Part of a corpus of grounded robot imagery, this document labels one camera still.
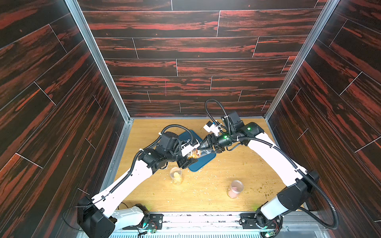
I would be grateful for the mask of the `clear jar with star cookies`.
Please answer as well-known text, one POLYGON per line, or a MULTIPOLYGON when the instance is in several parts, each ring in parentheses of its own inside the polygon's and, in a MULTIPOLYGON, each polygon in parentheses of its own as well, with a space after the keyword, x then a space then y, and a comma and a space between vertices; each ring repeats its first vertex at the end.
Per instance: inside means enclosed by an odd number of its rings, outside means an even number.
POLYGON ((194 149, 192 152, 190 152, 187 155, 187 158, 188 159, 190 159, 190 158, 199 159, 199 158, 202 158, 204 156, 209 156, 209 155, 213 155, 213 154, 206 154, 205 150, 194 149))

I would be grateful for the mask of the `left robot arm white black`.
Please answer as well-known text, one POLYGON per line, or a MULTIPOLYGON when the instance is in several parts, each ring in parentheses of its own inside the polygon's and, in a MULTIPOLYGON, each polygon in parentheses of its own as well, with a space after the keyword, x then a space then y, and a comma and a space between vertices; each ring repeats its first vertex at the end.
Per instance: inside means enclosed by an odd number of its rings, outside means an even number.
POLYGON ((180 168, 187 168, 197 160, 189 154, 199 147, 199 141, 191 136, 180 140, 170 131, 145 149, 140 149, 133 159, 131 168, 120 178, 92 198, 84 197, 77 204, 77 223, 90 238, 108 238, 117 230, 126 227, 145 227, 148 210, 141 204, 119 210, 118 206, 143 181, 168 163, 177 162, 180 168))

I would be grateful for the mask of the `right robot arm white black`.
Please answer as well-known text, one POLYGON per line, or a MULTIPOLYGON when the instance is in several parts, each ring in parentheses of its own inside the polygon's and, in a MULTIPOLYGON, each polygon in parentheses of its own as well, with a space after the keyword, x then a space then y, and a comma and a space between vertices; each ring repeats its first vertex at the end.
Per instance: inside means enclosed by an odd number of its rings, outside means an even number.
POLYGON ((336 230, 339 216, 330 198, 317 184, 319 175, 308 171, 283 152, 265 131, 256 123, 244 124, 239 120, 230 124, 225 120, 226 132, 216 123, 208 122, 204 129, 208 135, 199 146, 199 150, 221 153, 235 142, 239 142, 256 152, 277 173, 285 184, 285 188, 276 197, 268 201, 255 212, 252 221, 260 229, 280 228, 283 216, 300 209, 327 229, 336 230), (332 213, 332 224, 328 224, 302 207, 302 204, 317 191, 327 202, 332 213))

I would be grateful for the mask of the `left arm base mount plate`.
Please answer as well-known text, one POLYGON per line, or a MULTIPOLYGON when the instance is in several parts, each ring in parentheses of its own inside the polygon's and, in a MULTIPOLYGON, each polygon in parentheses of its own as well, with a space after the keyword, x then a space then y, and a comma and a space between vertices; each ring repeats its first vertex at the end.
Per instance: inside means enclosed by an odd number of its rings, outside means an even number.
POLYGON ((137 225, 124 227, 123 230, 139 230, 141 231, 151 231, 155 232, 161 230, 163 226, 163 214, 160 213, 149 213, 146 214, 142 221, 137 225))

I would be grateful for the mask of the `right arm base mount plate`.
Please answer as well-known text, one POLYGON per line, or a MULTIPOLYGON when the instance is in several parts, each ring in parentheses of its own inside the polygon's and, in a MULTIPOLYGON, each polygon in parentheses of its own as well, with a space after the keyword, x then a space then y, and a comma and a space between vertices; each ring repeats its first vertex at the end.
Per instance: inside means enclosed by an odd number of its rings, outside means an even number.
POLYGON ((283 224, 281 215, 268 219, 262 213, 241 213, 239 224, 243 229, 273 229, 278 230, 283 224))

